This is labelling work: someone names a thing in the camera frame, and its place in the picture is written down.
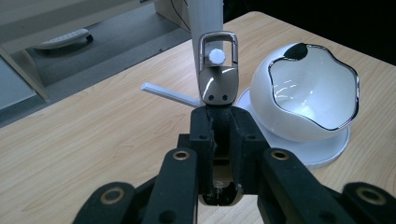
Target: white cup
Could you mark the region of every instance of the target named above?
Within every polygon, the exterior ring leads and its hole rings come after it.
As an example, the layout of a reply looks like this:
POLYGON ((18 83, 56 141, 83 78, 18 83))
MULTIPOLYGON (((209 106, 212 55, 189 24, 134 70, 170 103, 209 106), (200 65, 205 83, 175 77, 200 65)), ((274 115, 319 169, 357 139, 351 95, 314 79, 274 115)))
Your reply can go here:
POLYGON ((250 102, 270 132, 296 142, 333 137, 359 110, 359 77, 322 46, 293 43, 257 68, 250 102))

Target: metal bottle opener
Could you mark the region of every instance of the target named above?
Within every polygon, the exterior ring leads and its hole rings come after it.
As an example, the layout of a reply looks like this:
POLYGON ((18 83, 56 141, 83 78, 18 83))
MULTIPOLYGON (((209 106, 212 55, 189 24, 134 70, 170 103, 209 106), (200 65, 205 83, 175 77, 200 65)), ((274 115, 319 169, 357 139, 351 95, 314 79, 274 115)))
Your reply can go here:
POLYGON ((199 41, 198 87, 207 105, 231 105, 238 93, 238 41, 227 31, 206 33, 199 41), (232 66, 205 66, 205 44, 213 41, 232 42, 232 66))

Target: wooden table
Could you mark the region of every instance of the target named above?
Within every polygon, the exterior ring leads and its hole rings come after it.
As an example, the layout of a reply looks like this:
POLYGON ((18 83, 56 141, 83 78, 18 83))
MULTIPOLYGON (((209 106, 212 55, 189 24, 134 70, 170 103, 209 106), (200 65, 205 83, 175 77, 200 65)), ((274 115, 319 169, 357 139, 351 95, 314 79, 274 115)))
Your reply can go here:
MULTIPOLYGON (((318 44, 357 70, 361 108, 345 152, 312 170, 341 191, 363 181, 396 195, 396 67, 259 12, 224 26, 239 41, 240 90, 261 60, 292 42, 318 44)), ((0 129, 0 223, 71 223, 113 181, 141 185, 188 133, 191 107, 141 91, 144 82, 198 98, 191 42, 131 67, 0 129)), ((262 223, 256 197, 199 206, 199 223, 262 223)))

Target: white post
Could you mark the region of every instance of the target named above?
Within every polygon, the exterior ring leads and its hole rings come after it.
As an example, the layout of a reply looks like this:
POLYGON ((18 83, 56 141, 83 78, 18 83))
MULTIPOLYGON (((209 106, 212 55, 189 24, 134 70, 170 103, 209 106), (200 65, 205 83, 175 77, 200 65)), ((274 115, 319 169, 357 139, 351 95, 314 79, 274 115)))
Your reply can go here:
MULTIPOLYGON (((208 32, 223 30, 222 0, 189 0, 191 40, 195 60, 196 76, 199 75, 199 38, 208 32)), ((223 50, 222 42, 211 42, 205 46, 205 56, 212 49, 223 50)))

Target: white saucer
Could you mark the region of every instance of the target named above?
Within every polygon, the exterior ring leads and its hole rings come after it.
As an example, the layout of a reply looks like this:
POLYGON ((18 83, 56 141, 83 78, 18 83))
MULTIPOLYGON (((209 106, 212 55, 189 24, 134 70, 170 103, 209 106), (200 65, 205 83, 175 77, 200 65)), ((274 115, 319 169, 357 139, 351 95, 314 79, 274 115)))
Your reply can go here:
POLYGON ((279 147, 291 151, 307 168, 318 168, 334 161, 344 151, 349 140, 350 127, 335 137, 317 142, 293 142, 271 133, 257 121, 250 104, 249 89, 241 94, 236 106, 246 109, 250 113, 270 147, 279 147))

